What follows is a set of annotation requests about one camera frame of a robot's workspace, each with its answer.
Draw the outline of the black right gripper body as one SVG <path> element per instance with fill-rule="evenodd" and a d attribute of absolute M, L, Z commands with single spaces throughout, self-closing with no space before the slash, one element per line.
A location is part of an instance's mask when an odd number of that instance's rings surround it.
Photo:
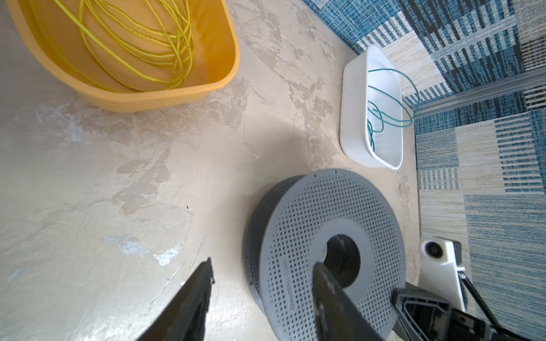
<path fill-rule="evenodd" d="M 482 320 L 453 308 L 449 321 L 449 339 L 460 341 L 524 341 L 524 338 L 502 327 L 489 308 L 482 308 L 486 320 Z"/>

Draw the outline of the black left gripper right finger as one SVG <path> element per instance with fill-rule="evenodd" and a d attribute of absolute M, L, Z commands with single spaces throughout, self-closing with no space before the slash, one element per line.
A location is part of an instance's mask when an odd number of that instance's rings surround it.
<path fill-rule="evenodd" d="M 321 262 L 313 267 L 312 294 L 318 340 L 381 340 Z"/>

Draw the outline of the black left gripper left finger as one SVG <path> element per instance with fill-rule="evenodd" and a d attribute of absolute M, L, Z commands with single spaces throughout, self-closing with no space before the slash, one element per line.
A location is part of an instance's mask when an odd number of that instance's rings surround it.
<path fill-rule="evenodd" d="M 140 340 L 203 340 L 211 289 L 215 283 L 210 259 L 199 264 Z"/>

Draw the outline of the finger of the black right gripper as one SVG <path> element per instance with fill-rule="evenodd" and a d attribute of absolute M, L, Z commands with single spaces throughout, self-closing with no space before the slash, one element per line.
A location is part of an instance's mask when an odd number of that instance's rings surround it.
<path fill-rule="evenodd" d="M 391 302 L 398 320 L 394 331 L 403 340 L 446 340 L 452 305 L 420 288 L 396 288 Z"/>

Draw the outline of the grey perforated cable spool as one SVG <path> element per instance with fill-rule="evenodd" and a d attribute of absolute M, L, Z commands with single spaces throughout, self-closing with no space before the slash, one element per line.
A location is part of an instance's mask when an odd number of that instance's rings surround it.
<path fill-rule="evenodd" d="M 322 263 L 381 338 L 398 319 L 392 294 L 406 284 L 395 213 L 366 178 L 326 169 L 273 186 L 245 240 L 251 294 L 279 340 L 315 340 L 312 271 Z"/>

